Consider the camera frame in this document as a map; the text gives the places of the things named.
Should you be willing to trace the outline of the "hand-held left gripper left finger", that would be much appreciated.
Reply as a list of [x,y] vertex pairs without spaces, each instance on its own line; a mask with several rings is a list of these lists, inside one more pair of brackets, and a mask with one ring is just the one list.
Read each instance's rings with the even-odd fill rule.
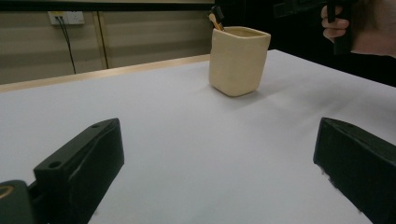
[[30,190],[45,224],[88,224],[124,164],[118,119],[85,129],[34,169]]

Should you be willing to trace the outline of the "beige ceramic cup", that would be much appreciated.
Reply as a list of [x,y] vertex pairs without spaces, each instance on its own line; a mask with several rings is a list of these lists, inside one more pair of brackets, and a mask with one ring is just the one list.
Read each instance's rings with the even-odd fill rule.
[[209,83],[230,97],[258,89],[271,35],[243,26],[225,27],[212,33]]

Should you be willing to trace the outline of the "white wall power outlet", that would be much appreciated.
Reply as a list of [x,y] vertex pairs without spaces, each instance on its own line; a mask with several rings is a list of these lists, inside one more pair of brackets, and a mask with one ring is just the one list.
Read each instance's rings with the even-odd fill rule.
[[82,25],[85,23],[81,11],[49,11],[49,22],[51,25]]

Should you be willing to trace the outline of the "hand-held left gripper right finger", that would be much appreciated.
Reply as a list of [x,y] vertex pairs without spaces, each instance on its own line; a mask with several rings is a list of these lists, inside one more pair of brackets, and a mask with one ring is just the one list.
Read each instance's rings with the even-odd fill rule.
[[313,163],[373,224],[396,224],[396,146],[353,124],[323,118]]

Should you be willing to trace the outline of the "black flat-head brush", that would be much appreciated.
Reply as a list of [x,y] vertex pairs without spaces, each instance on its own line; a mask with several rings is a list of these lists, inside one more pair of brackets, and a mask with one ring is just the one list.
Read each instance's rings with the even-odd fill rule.
[[213,13],[216,16],[217,21],[219,22],[219,24],[222,26],[222,28],[224,29],[223,25],[222,25],[222,21],[224,19],[223,13],[221,11],[221,8],[219,6],[213,6],[210,10],[209,13]]

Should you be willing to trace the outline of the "white table sheet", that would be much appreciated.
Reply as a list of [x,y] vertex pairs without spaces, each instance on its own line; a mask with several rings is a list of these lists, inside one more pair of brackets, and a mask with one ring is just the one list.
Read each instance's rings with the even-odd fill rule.
[[125,163],[92,224],[370,224],[313,162],[319,122],[396,145],[396,88],[269,52],[260,87],[230,98],[208,59],[0,87],[0,181],[98,121],[120,120]]

